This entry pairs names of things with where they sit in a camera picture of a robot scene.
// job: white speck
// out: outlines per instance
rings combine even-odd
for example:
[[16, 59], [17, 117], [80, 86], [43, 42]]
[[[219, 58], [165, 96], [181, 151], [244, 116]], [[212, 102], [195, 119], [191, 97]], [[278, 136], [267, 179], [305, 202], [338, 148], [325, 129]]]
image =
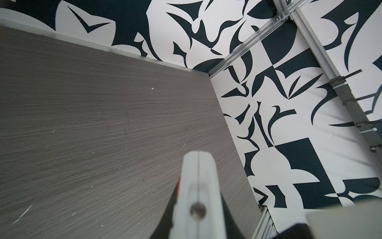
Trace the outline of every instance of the white speck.
[[13, 224], [15, 224], [18, 220], [20, 220], [20, 218], [31, 208], [31, 206], [32, 205], [30, 205], [29, 206], [29, 208], [23, 213], [23, 214], [21, 214], [21, 216], [19, 217], [19, 219], [17, 219]]

